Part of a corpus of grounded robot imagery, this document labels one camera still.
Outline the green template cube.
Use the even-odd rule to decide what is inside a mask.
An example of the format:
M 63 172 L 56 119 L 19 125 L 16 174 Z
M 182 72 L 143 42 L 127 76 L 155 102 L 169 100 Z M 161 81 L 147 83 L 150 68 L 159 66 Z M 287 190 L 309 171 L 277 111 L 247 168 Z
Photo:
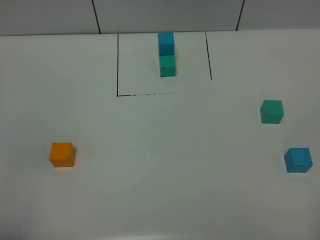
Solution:
M 174 77 L 176 75 L 176 59 L 174 55 L 161 55 L 159 57 L 161 77 Z

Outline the blue template cube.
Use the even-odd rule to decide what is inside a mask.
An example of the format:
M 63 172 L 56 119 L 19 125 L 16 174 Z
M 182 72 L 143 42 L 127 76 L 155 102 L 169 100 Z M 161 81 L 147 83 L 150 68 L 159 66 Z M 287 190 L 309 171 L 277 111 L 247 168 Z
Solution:
M 160 56 L 170 56 L 175 54 L 175 40 L 172 32 L 162 32 L 157 34 L 158 53 Z

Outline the orange cube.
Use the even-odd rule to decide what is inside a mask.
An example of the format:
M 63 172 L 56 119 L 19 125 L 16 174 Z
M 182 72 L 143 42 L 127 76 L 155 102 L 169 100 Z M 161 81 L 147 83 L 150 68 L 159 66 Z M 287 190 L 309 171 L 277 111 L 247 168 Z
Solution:
M 71 142 L 53 142 L 49 161 L 56 168 L 73 167 L 76 149 Z

